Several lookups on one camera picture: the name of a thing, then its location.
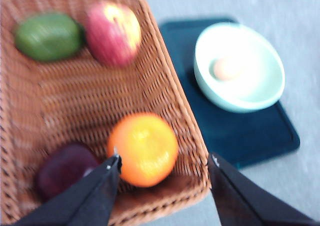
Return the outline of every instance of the bowl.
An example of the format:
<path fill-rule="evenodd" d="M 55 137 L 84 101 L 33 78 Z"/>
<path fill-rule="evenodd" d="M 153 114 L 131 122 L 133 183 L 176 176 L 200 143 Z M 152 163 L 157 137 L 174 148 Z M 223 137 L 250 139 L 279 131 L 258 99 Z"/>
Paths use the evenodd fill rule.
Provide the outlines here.
<path fill-rule="evenodd" d="M 238 57 L 251 67 L 235 80 L 219 80 L 212 67 L 225 57 Z M 259 33 L 239 23 L 216 23 L 200 34 L 194 74 L 204 95 L 233 113 L 265 109 L 279 100 L 285 87 L 285 71 L 276 50 Z"/>

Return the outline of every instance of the brown wicker basket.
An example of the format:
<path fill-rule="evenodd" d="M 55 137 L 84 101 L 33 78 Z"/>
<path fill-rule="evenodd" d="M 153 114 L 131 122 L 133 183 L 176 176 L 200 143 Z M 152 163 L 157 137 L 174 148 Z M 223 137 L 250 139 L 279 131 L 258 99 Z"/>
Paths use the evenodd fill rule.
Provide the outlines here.
<path fill-rule="evenodd" d="M 42 64 L 22 55 L 13 29 L 26 17 L 61 11 L 85 23 L 100 0 L 1 0 L 1 221 L 11 223 L 40 205 L 33 178 L 63 142 L 80 140 L 100 158 L 110 130 L 124 115 L 154 112 L 178 138 L 171 175 L 151 188 L 120 182 L 109 225 L 137 225 L 194 204 L 208 192 L 208 152 L 144 0 L 128 5 L 142 29 L 142 46 L 124 70 L 100 65 L 87 48 L 77 56 Z"/>

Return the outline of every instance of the gray surface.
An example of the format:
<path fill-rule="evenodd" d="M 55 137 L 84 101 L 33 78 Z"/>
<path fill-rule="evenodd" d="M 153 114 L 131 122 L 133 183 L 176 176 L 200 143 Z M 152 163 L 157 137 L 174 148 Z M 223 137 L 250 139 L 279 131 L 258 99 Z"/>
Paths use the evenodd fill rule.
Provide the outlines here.
<path fill-rule="evenodd" d="M 242 170 L 259 186 L 320 220 L 320 0 L 147 0 L 166 20 L 232 16 L 265 36 L 286 73 L 281 98 L 301 139 L 298 151 Z M 148 224 L 215 225 L 207 197 L 186 210 Z"/>

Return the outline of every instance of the brown egg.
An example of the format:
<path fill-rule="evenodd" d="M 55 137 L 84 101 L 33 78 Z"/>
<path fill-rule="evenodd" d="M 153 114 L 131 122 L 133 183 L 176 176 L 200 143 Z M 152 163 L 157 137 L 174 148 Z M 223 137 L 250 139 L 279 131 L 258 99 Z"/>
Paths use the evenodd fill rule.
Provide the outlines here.
<path fill-rule="evenodd" d="M 213 62 L 211 66 L 214 76 L 221 81 L 234 80 L 243 73 L 245 62 L 239 57 L 228 56 Z"/>

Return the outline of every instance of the avocado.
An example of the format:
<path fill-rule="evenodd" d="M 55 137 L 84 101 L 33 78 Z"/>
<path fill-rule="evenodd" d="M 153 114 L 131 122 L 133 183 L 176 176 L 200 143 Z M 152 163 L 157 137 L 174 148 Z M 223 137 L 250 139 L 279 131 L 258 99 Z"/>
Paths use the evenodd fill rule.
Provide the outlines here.
<path fill-rule="evenodd" d="M 39 14 L 17 27 L 14 42 L 18 50 L 34 60 L 61 60 L 82 48 L 84 27 L 64 13 Z"/>

